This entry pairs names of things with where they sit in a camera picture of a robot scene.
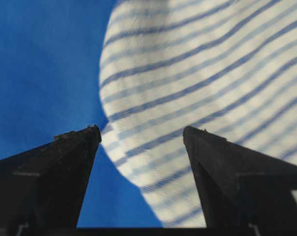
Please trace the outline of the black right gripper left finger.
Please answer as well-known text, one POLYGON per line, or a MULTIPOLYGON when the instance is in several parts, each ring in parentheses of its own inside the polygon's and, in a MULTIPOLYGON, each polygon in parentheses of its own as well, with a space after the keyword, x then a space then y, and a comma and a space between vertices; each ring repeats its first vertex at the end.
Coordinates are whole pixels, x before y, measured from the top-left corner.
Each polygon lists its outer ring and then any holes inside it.
POLYGON ((84 235, 77 223, 100 143, 94 125, 0 160, 0 236, 84 235))

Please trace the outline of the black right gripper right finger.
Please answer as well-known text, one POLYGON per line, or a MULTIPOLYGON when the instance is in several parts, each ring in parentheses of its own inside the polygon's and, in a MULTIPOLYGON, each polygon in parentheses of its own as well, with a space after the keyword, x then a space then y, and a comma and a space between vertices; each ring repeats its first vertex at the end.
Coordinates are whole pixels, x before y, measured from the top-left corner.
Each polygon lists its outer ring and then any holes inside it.
POLYGON ((204 236, 297 236, 297 165, 188 126, 204 236))

